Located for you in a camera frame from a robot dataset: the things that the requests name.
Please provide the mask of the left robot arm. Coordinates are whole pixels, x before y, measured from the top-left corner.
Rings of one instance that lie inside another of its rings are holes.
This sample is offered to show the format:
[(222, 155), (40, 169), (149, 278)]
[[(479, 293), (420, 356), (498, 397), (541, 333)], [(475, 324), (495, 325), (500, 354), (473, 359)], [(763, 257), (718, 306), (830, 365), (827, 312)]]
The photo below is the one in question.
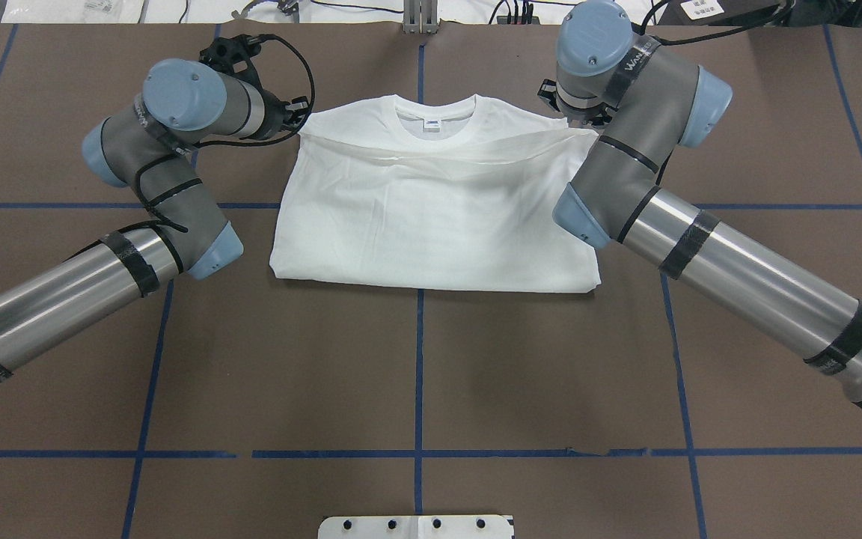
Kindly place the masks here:
[(97, 230), (55, 265), (0, 293), (0, 385), (19, 369), (175, 278), (205, 279), (244, 245), (192, 164), (208, 146), (263, 147), (295, 136), (316, 105), (281, 102), (252, 73), (169, 58), (153, 65), (135, 99), (82, 143), (89, 168), (135, 199), (132, 221)]

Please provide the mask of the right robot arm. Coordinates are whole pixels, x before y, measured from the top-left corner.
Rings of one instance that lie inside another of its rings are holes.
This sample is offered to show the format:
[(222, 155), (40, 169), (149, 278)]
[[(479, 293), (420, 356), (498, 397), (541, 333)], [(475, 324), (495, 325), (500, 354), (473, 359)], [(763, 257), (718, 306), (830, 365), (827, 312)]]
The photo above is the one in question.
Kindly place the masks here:
[(566, 184), (553, 219), (595, 249), (611, 242), (797, 353), (862, 409), (862, 299), (767, 249), (657, 184), (678, 146), (696, 147), (733, 90), (637, 33), (614, 1), (585, 1), (555, 42), (557, 78), (539, 95), (571, 121), (609, 122)]

